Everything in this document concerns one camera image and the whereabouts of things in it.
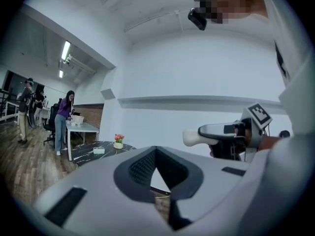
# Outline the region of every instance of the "black marble tabletop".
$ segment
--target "black marble tabletop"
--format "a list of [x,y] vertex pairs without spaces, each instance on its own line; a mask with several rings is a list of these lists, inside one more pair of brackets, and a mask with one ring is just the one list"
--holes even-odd
[[[76,146],[72,150],[72,158],[73,161],[78,165],[82,166],[85,163],[88,163],[93,160],[101,159],[107,156],[120,154],[129,150],[136,149],[133,146],[130,146],[128,144],[124,144],[124,147],[122,149],[116,149],[114,148],[115,142],[95,142],[95,143],[84,143],[81,145]],[[99,148],[102,147],[105,149],[104,154],[94,154],[93,148]]]

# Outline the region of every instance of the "man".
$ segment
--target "man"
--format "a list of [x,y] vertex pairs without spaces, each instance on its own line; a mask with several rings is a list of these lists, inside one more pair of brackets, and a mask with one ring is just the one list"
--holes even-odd
[[[253,14],[268,19],[275,40],[276,62],[287,88],[279,99],[286,109],[296,133],[315,130],[313,111],[299,106],[308,105],[314,96],[302,94],[315,91],[312,67],[315,65],[314,47],[303,24],[286,0],[195,0],[201,14],[212,22],[225,24]],[[292,94],[297,101],[292,101]],[[263,135],[259,150],[271,148],[279,138]]]
[[33,88],[32,86],[34,85],[34,81],[32,78],[28,78],[25,81],[25,88],[23,90],[22,95],[18,98],[20,100],[19,104],[19,116],[20,116],[20,128],[21,128],[21,134],[22,138],[21,140],[18,141],[20,144],[25,144],[27,140],[27,135],[26,135],[26,127],[28,125],[28,118],[27,118],[27,104],[31,100],[31,96],[33,93]]
[[35,111],[34,119],[37,126],[40,126],[41,123],[41,111],[43,110],[43,102],[45,100],[44,90],[39,91],[39,95],[35,103],[37,104],[37,108]]

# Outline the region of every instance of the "black office chair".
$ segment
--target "black office chair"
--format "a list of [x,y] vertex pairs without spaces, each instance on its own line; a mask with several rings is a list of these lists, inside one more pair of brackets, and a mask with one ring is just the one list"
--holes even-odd
[[43,142],[43,144],[45,145],[45,142],[49,142],[49,141],[53,141],[54,143],[54,147],[55,147],[55,118],[57,115],[57,112],[59,110],[59,104],[54,104],[51,108],[50,108],[50,116],[49,116],[49,121],[48,124],[44,125],[44,129],[51,131],[51,134],[49,137],[47,137],[47,140],[45,140]]

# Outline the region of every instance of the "ceiling light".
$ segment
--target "ceiling light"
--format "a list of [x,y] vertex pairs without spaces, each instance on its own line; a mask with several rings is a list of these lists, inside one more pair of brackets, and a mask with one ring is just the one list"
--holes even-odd
[[70,45],[71,45],[71,43],[68,42],[68,41],[66,41],[65,44],[64,44],[64,47],[63,47],[63,54],[61,55],[61,58],[62,58],[63,60],[65,60],[65,59],[67,58],[67,54],[68,54]]

